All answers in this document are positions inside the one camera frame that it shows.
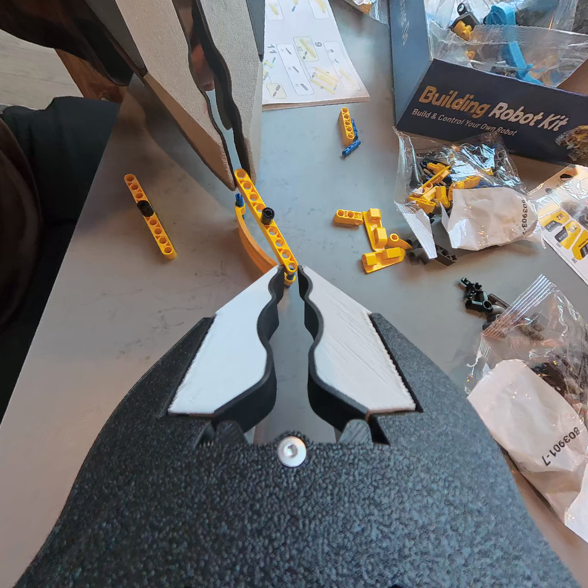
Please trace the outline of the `wooden table leg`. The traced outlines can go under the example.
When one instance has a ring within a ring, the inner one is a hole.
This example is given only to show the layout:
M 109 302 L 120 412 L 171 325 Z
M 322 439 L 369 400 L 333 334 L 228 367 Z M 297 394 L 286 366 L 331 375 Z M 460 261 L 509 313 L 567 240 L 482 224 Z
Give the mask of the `wooden table leg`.
M 106 100 L 119 105 L 123 102 L 125 86 L 114 84 L 81 58 L 59 49 L 55 49 L 55 52 L 84 98 Z

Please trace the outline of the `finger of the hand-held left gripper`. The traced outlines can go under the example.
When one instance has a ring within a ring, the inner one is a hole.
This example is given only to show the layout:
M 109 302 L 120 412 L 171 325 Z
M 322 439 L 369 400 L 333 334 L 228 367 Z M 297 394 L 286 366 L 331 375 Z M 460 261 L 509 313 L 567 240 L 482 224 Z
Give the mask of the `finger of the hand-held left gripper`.
M 172 1 L 116 1 L 155 92 L 188 143 L 229 189 L 235 188 L 226 142 L 198 86 L 188 38 Z
M 220 120 L 256 180 L 261 154 L 263 1 L 196 1 L 196 35 L 215 80 Z

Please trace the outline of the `yellow angled beam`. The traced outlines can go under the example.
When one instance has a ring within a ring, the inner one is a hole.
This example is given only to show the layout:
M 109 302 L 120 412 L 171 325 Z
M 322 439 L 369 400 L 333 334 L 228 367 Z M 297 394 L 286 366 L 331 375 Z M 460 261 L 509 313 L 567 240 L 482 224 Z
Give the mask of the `yellow angled beam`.
M 391 247 L 362 255 L 362 266 L 367 274 L 401 263 L 406 251 L 402 247 Z

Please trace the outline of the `yellow curved panel blue pins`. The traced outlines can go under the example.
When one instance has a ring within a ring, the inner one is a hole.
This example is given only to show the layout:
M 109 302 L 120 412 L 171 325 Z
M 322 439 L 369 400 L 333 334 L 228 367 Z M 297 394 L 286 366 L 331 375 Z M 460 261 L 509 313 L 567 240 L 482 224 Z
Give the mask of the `yellow curved panel blue pins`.
M 250 231 L 248 230 L 244 221 L 245 209 L 246 206 L 243 196 L 237 193 L 235 203 L 235 215 L 238 222 L 238 232 L 239 237 L 241 239 L 241 243 L 247 255 L 253 261 L 255 266 L 259 270 L 261 270 L 262 273 L 267 273 L 272 268 L 274 268 L 277 265 L 277 263 L 275 260 L 270 258 L 269 255 L 265 253 L 265 251 L 263 251 L 263 249 L 258 245 L 258 243 L 251 235 Z

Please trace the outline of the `open white instruction manual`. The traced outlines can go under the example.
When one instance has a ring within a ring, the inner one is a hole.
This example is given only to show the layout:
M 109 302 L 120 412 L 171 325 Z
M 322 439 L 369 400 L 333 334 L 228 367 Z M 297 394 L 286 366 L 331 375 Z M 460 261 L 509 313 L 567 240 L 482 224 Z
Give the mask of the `open white instruction manual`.
M 262 109 L 369 100 L 328 1 L 266 1 Z

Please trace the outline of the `long yellow nine-hole beam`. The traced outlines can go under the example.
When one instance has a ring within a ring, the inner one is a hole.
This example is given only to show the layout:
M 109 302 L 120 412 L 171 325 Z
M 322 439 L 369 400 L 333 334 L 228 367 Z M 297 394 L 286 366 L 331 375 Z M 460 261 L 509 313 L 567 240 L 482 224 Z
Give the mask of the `long yellow nine-hole beam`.
M 124 176 L 125 183 L 132 194 L 137 208 L 142 213 L 143 218 L 155 239 L 159 250 L 168 260 L 176 258 L 177 253 L 173 244 L 171 243 L 164 227 L 162 226 L 158 215 L 156 214 L 151 202 L 147 198 L 140 183 L 133 174 Z

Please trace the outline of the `yellow beam black pin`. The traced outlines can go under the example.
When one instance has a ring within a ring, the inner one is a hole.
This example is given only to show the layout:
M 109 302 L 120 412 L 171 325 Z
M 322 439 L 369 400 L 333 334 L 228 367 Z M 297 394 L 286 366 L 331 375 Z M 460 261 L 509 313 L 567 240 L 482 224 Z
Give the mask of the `yellow beam black pin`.
M 245 206 L 250 210 L 254 220 L 268 241 L 276 258 L 277 265 L 283 266 L 285 286 L 292 285 L 296 281 L 298 262 L 275 223 L 274 210 L 265 205 L 253 181 L 244 169 L 237 169 L 235 171 L 235 179 L 239 194 L 243 196 Z

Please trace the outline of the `clear bags inside box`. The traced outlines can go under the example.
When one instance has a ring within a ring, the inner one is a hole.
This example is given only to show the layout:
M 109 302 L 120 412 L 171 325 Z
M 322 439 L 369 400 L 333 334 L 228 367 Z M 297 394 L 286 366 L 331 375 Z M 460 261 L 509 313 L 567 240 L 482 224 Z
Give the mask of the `clear bags inside box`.
M 500 56 L 502 27 L 483 24 L 499 2 L 514 6 L 518 43 L 543 86 L 559 86 L 587 60 L 587 1 L 425 1 L 433 56 L 515 78 Z

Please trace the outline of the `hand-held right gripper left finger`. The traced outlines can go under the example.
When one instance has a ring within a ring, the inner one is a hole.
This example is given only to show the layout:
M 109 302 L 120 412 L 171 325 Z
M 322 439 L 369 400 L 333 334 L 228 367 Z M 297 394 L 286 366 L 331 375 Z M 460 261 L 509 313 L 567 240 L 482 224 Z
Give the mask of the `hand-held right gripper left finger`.
M 276 400 L 269 339 L 279 324 L 283 268 L 265 273 L 214 315 L 168 408 L 170 415 L 233 420 L 246 432 Z

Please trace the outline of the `person's left forearm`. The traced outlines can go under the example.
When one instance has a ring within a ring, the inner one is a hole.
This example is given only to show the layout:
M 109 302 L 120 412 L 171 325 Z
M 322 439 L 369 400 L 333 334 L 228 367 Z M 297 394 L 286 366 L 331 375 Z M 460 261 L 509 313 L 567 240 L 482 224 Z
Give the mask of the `person's left forearm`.
M 81 58 L 117 85 L 148 73 L 114 1 L 1 1 L 1 29 Z

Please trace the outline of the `grey desk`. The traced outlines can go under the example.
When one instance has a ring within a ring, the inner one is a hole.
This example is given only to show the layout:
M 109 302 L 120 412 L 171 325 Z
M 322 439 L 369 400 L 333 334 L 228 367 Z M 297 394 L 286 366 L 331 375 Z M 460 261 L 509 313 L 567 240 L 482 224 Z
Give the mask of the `grey desk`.
M 134 77 L 1 425 L 1 587 L 578 586 L 443 363 L 472 320 L 457 277 L 518 295 L 562 264 L 515 243 L 448 269 L 360 271 L 363 233 L 336 229 L 334 210 L 401 216 L 390 33 L 356 27 L 367 145 L 339 158 L 333 105 L 264 112 L 253 183 L 299 266 L 371 311 L 416 410 L 343 430 L 313 411 L 298 272 L 269 339 L 270 413 L 246 432 L 168 413 L 215 313 L 264 273 L 237 237 L 235 189 Z

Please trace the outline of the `plastic bag of black parts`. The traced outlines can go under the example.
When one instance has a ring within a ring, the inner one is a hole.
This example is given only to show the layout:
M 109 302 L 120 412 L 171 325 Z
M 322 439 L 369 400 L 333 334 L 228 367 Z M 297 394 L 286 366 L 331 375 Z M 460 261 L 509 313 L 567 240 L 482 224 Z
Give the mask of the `plastic bag of black parts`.
M 481 333 L 468 400 L 562 522 L 587 540 L 587 323 L 540 275 Z

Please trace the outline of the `short yellow beam blue pin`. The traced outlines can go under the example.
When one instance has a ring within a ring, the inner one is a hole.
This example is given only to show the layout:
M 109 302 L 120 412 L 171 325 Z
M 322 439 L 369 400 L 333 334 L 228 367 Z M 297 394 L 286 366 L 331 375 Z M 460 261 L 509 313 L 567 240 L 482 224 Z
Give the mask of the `short yellow beam blue pin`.
M 353 151 L 361 145 L 355 120 L 351 117 L 349 109 L 342 107 L 338 118 L 339 133 L 341 136 L 343 150 L 341 158 L 347 158 Z

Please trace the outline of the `blue plastic part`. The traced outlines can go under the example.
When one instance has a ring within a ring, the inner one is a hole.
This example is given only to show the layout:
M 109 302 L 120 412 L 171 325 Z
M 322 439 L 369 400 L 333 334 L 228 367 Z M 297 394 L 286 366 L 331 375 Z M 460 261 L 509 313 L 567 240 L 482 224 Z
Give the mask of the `blue plastic part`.
M 527 63 L 518 43 L 518 32 L 516 23 L 516 10 L 508 2 L 499 2 L 494 4 L 489 13 L 484 17 L 483 24 L 486 26 L 502 27 L 505 43 L 500 50 L 500 56 L 506 63 L 507 70 L 515 78 L 531 84 L 542 85 L 540 80 L 535 79 L 530 74 L 533 63 Z

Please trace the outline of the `blue kit box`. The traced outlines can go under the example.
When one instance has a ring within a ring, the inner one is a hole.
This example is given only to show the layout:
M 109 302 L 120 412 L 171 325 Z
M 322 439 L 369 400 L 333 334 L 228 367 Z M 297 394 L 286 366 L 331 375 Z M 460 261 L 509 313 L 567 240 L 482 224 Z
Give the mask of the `blue kit box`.
M 436 59 L 425 1 L 390 1 L 398 129 L 445 141 L 497 131 L 519 154 L 587 163 L 587 60 L 543 86 Z

